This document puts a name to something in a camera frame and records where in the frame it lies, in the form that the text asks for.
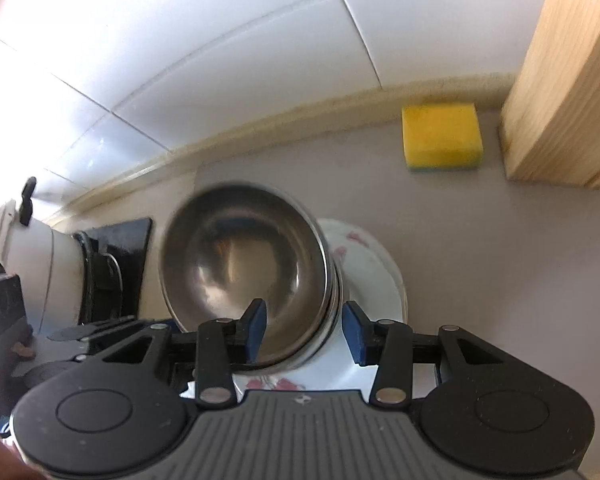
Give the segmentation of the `white floral plate front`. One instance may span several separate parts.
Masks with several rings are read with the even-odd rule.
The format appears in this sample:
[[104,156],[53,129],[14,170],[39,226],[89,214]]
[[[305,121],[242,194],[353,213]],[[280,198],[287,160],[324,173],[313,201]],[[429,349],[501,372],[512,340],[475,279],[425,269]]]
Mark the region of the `white floral plate front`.
[[341,307],[353,300],[373,321],[404,322],[407,298],[402,274],[388,250],[359,226],[335,219],[320,225],[336,264],[336,310],[296,356],[272,367],[234,376],[238,394],[249,390],[358,390],[370,394],[376,368],[355,364],[341,327]]

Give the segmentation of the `small steel bowl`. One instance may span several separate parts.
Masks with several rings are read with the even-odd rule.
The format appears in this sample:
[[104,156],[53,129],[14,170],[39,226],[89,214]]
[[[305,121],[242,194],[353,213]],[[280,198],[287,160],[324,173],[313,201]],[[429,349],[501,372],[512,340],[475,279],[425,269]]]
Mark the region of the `small steel bowl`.
[[257,367],[310,348],[326,323],[334,264],[302,205],[260,184],[228,182],[194,194],[170,219],[159,252],[166,306],[184,332],[266,305]]

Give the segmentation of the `white cooking pot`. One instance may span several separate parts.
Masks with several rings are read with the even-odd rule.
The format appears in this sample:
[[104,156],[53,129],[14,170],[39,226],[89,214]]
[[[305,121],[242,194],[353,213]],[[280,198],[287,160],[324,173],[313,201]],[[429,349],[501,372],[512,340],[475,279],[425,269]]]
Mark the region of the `white cooking pot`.
[[35,187],[30,177],[19,200],[0,206],[0,263],[20,277],[29,324],[48,335],[79,322],[84,255],[74,237],[33,217]]

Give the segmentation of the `black gas stove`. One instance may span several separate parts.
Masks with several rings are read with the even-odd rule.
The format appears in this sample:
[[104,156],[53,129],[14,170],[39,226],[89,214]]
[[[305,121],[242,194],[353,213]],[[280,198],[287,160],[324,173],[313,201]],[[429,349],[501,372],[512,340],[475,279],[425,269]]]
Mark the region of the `black gas stove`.
[[83,254],[79,324],[137,317],[151,230],[140,218],[72,234]]

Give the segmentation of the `yellow sponge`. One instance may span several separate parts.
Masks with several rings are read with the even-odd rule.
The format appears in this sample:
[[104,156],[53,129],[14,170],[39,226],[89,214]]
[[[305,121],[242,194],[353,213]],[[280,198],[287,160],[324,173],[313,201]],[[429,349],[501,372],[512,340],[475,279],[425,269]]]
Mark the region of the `yellow sponge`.
[[482,136],[472,103],[404,106],[402,139],[411,170],[475,169],[482,162]]

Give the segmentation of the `light wooden block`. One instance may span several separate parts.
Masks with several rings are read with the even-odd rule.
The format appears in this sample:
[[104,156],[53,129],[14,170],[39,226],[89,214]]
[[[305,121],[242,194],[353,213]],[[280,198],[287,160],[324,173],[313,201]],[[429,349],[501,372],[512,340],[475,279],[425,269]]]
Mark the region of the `light wooden block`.
[[600,0],[544,0],[501,148],[509,179],[600,190]]

